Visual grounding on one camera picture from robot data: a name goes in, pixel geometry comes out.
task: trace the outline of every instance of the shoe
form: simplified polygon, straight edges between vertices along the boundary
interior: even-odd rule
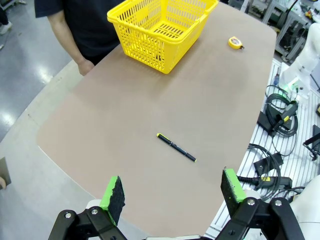
[[[9,29],[11,29],[12,28],[12,23],[11,22],[9,22],[7,25],[2,25],[1,27],[0,27],[0,35],[4,35],[6,32],[8,32],[9,31]]]

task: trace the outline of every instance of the person's hand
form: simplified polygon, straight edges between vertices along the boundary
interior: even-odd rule
[[[82,62],[80,62],[78,64],[79,73],[82,76],[87,75],[87,73],[90,72],[94,67],[95,67],[95,65],[87,59],[83,60]]]

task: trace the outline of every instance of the basket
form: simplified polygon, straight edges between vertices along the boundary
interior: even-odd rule
[[[107,13],[126,55],[168,74],[200,36],[218,0],[125,0]]]

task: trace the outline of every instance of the black pen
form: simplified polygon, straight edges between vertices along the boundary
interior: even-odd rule
[[[178,145],[170,141],[169,138],[166,136],[162,135],[161,133],[158,133],[156,135],[158,138],[160,138],[162,141],[165,143],[169,144],[171,147],[173,147],[175,150],[179,151],[181,154],[185,155],[188,159],[191,159],[192,161],[196,162],[197,159],[194,156],[191,156],[189,153],[187,153],[185,150],[181,149]]]

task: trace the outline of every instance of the yellow tape measure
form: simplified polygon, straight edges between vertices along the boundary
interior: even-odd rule
[[[244,49],[245,47],[242,45],[242,42],[236,38],[235,36],[230,37],[228,44],[233,49]]]

